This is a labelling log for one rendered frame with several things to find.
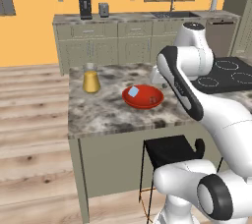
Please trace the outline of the pale blue ice cube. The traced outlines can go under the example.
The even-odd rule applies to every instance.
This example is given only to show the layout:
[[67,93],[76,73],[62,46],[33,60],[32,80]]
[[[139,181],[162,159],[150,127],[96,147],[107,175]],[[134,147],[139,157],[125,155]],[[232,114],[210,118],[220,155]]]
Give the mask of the pale blue ice cube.
[[135,97],[137,94],[138,94],[139,90],[135,87],[135,86],[132,86],[129,91],[128,91],[128,94],[131,96],[131,97]]

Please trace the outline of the black coffee machine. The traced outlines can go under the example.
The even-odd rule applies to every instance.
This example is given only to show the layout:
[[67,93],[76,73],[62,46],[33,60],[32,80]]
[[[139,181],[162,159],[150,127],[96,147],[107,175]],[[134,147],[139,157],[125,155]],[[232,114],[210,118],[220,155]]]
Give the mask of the black coffee machine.
[[91,0],[79,0],[79,8],[82,20],[91,20],[93,18]]

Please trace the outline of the yellow glass cup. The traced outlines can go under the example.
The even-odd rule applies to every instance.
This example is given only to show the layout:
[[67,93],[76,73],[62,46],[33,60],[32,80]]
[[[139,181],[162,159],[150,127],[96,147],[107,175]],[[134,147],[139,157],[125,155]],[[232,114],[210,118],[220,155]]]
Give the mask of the yellow glass cup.
[[94,63],[87,63],[84,66],[83,90],[88,93],[98,92],[100,83],[97,74],[97,67]]

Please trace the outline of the dark sink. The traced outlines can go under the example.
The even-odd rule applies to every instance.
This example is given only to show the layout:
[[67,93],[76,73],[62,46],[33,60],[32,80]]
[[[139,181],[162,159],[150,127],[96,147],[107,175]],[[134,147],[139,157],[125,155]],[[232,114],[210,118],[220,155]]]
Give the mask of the dark sink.
[[189,12],[189,11],[182,11],[182,12],[151,12],[153,16],[156,18],[194,18],[199,17],[198,15]]

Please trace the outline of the black hob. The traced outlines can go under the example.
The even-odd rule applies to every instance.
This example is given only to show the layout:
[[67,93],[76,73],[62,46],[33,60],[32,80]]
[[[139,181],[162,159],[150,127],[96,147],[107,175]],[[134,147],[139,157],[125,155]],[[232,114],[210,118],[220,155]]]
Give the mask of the black hob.
[[218,58],[210,73],[192,85],[206,94],[252,90],[252,66],[237,57]]

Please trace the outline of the grey-green lower cupboard run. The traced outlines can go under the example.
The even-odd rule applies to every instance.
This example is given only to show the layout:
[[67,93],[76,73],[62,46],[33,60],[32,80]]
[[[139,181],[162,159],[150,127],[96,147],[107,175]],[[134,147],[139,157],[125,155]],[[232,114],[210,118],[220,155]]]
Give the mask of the grey-green lower cupboard run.
[[56,15],[53,30],[60,74],[87,63],[153,63],[158,52],[174,42],[184,23],[206,22],[198,16],[159,19],[149,12],[111,13],[108,18],[94,14],[91,20],[82,20],[78,15]]

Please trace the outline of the grey dishwasher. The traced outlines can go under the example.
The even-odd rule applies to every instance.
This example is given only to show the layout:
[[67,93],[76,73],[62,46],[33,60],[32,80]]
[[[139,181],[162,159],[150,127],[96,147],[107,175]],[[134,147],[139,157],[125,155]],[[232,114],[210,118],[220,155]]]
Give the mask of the grey dishwasher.
[[235,19],[209,19],[206,22],[206,39],[216,57],[227,57],[237,21]]

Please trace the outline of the red bowl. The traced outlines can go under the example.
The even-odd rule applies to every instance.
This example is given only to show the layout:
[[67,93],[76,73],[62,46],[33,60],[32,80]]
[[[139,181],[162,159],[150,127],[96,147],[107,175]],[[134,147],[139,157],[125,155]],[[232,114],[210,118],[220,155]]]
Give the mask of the red bowl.
[[128,94],[131,86],[122,91],[122,99],[131,107],[137,109],[151,109],[160,105],[163,101],[163,93],[154,86],[147,84],[135,84],[139,92],[135,97]]

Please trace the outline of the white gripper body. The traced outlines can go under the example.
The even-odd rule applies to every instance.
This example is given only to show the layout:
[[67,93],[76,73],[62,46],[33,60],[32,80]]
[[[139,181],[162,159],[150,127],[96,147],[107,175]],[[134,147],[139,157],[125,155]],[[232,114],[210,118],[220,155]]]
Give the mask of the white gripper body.
[[153,66],[153,69],[150,74],[150,81],[152,84],[160,84],[162,87],[167,87],[167,81],[159,73],[158,66]]

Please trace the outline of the black bar stool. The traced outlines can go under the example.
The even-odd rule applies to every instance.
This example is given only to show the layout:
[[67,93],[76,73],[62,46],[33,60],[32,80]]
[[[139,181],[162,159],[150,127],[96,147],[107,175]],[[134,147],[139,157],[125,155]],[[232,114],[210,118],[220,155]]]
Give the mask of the black bar stool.
[[204,141],[196,139],[195,147],[184,136],[144,141],[143,155],[147,152],[153,165],[152,189],[165,195],[152,224],[199,224],[192,206],[215,221],[224,219],[223,181],[215,165],[204,159]]

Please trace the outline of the grey-green tall cupboard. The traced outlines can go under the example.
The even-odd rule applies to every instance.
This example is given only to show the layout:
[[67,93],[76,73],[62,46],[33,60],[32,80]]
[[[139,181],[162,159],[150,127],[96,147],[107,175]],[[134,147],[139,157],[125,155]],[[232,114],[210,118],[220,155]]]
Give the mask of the grey-green tall cupboard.
[[240,23],[232,54],[248,57],[252,53],[252,0],[239,0]]

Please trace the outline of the grey-green kitchen island base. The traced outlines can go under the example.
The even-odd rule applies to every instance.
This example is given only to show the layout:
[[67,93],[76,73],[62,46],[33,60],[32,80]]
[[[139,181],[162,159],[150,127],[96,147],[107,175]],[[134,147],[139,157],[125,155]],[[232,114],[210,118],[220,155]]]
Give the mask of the grey-green kitchen island base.
[[211,136],[194,122],[166,124],[157,120],[150,126],[123,123],[110,130],[102,125],[85,127],[70,121],[68,139],[83,224],[88,224],[92,217],[91,198],[151,185],[151,161],[142,156],[145,140],[178,135],[189,142],[202,139],[205,157],[221,169],[226,168]]

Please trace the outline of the grey toaster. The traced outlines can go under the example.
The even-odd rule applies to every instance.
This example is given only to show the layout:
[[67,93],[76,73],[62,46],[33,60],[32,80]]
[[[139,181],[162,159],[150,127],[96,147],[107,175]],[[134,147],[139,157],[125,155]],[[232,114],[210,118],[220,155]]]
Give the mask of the grey toaster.
[[98,4],[98,13],[102,18],[109,17],[109,6],[107,3],[99,3]]

